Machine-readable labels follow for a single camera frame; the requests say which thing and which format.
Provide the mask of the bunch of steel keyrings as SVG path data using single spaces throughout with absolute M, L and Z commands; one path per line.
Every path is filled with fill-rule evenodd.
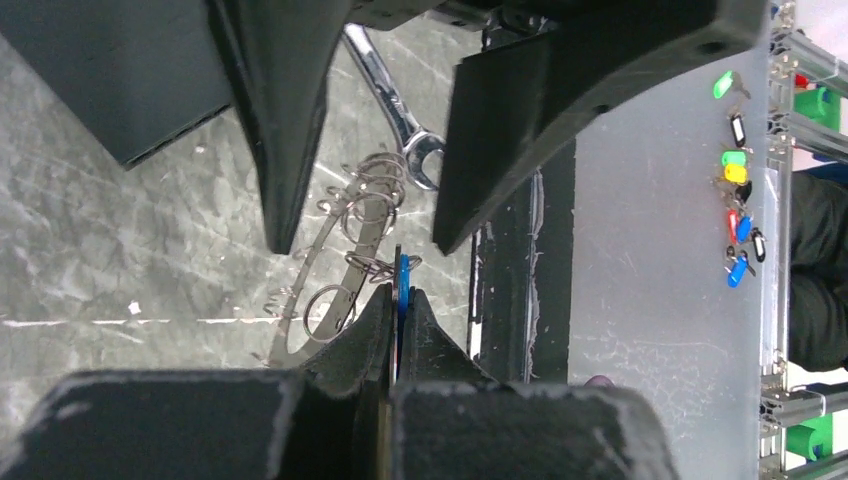
M 271 294 L 263 310 L 278 320 L 276 339 L 289 351 L 288 334 L 299 324 L 310 342 L 334 339 L 357 315 L 357 300 L 365 283 L 389 279 L 393 268 L 377 257 L 381 243 L 394 230 L 406 199 L 406 161 L 397 153 L 378 152 L 358 163 L 344 164 L 350 182 L 330 186 L 316 206 L 325 220 L 311 244 L 295 255 L 302 261 L 293 283 Z M 313 267 L 333 234 L 348 241 L 347 265 L 339 282 L 315 291 L 298 308 Z

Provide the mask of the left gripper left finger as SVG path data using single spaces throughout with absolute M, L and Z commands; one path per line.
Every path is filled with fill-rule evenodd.
M 383 479 L 392 295 L 291 370 L 63 378 L 1 454 L 5 479 Z

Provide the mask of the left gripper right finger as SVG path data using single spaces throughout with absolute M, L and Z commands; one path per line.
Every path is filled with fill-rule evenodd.
M 415 289 L 392 390 L 394 479 L 677 479 L 660 419 L 612 386 L 501 383 Z

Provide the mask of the numbered metal ring disc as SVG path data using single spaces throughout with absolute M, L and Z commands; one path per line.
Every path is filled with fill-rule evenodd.
M 325 244 L 324 250 L 319 256 L 316 265 L 313 267 L 307 286 L 304 288 L 304 292 L 301 295 L 300 302 L 298 304 L 299 309 L 303 308 L 303 306 L 308 301 L 309 297 L 315 291 L 328 284 L 335 284 L 342 280 L 347 269 L 347 265 L 343 259 L 344 252 L 347 250 L 348 241 L 339 234 L 333 234 Z M 289 286 L 293 283 L 302 264 L 301 260 L 297 260 L 299 261 L 299 267 L 296 269 L 294 277 L 289 282 L 269 292 L 264 305 L 266 304 L 271 294 L 275 293 L 280 288 Z M 264 310 L 263 313 L 276 320 L 274 336 L 272 337 L 269 351 L 265 359 L 265 363 L 268 366 L 280 368 L 295 367 L 297 365 L 302 364 L 310 357 L 314 356 L 321 348 L 330 343 L 329 341 L 325 344 L 319 345 L 315 342 L 308 341 L 299 324 L 294 323 L 291 326 L 290 332 L 288 334 L 289 351 L 284 352 L 281 348 L 281 342 L 276 339 L 276 329 L 278 320 L 275 317 L 265 313 Z

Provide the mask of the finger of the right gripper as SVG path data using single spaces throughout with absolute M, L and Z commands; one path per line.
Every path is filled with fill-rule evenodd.
M 457 66 L 432 239 L 451 254 L 598 116 L 751 49 L 762 1 L 592 2 Z
M 349 1 L 210 1 L 208 23 L 257 171 L 268 248 L 290 252 Z

